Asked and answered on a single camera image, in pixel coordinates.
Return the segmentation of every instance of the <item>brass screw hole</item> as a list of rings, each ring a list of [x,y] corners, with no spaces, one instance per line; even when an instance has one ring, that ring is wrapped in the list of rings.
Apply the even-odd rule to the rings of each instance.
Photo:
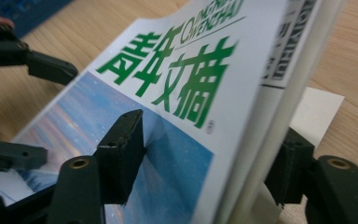
[[[74,161],[71,163],[71,168],[72,169],[81,169],[85,166],[89,165],[89,161],[88,160],[84,160],[84,159],[79,159],[77,161]]]
[[[334,166],[338,169],[341,169],[341,170],[349,170],[351,169],[351,166],[345,162],[345,161],[342,161],[342,160],[338,160],[338,159],[330,159],[327,161],[331,166]]]

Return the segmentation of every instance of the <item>magazine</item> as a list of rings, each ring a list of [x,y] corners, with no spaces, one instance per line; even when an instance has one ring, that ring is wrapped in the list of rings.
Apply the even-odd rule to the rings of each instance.
[[[107,223],[237,220],[269,132],[282,133],[273,155],[296,108],[299,98],[273,128],[322,4],[193,0],[135,21],[14,139],[46,148],[48,163],[0,173],[0,195],[11,204],[53,185],[63,162],[92,155],[120,115],[142,109],[147,152],[127,204],[105,207]]]

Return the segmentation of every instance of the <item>blue cover image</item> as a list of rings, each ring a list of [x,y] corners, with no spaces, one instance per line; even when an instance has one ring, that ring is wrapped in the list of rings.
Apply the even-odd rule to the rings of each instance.
[[[121,114],[144,111],[147,149],[126,205],[107,205],[108,223],[188,223],[213,154],[155,112],[109,87],[89,72],[61,95],[17,138],[50,150],[50,166],[22,173],[39,191],[54,183],[59,162],[90,155]]]

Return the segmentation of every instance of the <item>clamp arm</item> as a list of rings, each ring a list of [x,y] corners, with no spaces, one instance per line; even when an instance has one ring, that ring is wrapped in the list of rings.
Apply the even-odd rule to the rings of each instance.
[[[0,197],[0,224],[105,223],[103,206],[127,202],[146,153],[142,115],[120,116],[93,156],[62,165],[55,185],[8,207]]]
[[[358,224],[358,167],[335,156],[315,160],[313,149],[289,130],[265,181],[275,203],[301,203],[305,195],[310,224]]]
[[[42,147],[0,142],[0,171],[36,169],[47,160],[48,151]]]
[[[20,41],[8,25],[0,25],[0,66],[27,65],[34,77],[68,84],[77,75],[77,69],[68,62],[32,51]]]

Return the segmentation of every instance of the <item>wooden table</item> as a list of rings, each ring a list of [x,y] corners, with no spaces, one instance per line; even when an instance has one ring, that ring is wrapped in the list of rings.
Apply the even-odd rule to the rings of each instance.
[[[159,18],[186,0],[76,0],[23,38],[34,50],[72,62],[80,71],[136,18]],[[345,96],[316,157],[336,155],[358,165],[358,0],[349,0],[310,86]],[[0,69],[0,140],[10,140],[62,86]],[[286,206],[280,223],[302,223],[303,207]]]

